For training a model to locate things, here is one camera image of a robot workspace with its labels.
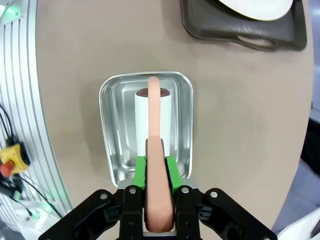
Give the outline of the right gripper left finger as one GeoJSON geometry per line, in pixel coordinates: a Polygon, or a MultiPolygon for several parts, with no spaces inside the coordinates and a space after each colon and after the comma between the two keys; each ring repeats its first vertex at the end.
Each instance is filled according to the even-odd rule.
{"type": "Polygon", "coordinates": [[[39,239],[96,240],[117,223],[120,223],[118,239],[143,239],[146,165],[144,156],[137,157],[131,185],[115,193],[105,189],[96,190],[39,239]]]}

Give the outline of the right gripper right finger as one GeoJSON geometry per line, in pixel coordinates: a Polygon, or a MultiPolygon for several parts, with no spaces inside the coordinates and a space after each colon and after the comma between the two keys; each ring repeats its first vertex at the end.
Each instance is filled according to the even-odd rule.
{"type": "Polygon", "coordinates": [[[278,237],[220,188],[205,193],[183,182],[176,159],[165,159],[175,206],[176,237],[201,239],[200,224],[222,240],[276,240],[278,237]]]}

